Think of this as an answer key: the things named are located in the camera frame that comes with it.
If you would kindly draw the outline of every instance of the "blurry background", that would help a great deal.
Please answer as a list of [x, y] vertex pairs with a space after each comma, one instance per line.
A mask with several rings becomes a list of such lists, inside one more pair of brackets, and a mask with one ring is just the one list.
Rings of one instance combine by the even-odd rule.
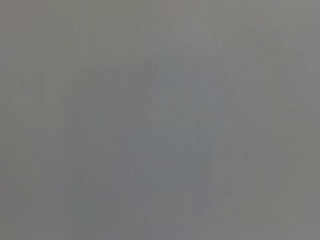
[[318, 239], [315, 0], [0, 0], [0, 237]]

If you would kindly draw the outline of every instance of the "gray wall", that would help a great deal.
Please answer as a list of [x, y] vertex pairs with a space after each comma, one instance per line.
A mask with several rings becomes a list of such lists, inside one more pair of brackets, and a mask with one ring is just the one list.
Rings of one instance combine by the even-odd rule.
[[0, 0], [0, 237], [318, 239], [319, 7]]

